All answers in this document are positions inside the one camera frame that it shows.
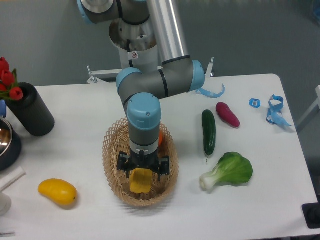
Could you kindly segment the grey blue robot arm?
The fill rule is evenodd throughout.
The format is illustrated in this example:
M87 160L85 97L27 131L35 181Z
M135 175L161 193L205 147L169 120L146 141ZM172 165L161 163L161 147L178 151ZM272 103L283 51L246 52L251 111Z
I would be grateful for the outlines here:
M148 169L170 173L169 157L159 158L160 100L200 89L201 63L192 60L174 0L79 0L79 11L93 24L111 21L128 61L116 77L129 129L130 152L120 152L117 169L129 174Z

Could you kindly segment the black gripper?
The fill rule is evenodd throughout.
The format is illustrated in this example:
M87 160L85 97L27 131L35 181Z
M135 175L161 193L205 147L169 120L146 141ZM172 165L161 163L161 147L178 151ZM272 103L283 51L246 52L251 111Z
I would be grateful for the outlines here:
M130 155L120 151L117 158L117 170L123 171L126 178L130 178L130 172L134 169L149 169L157 174L157 181L161 181L161 176L170 174L170 157L168 155L163 158L158 157L158 150L151 154L146 154L141 150L139 153L130 150Z

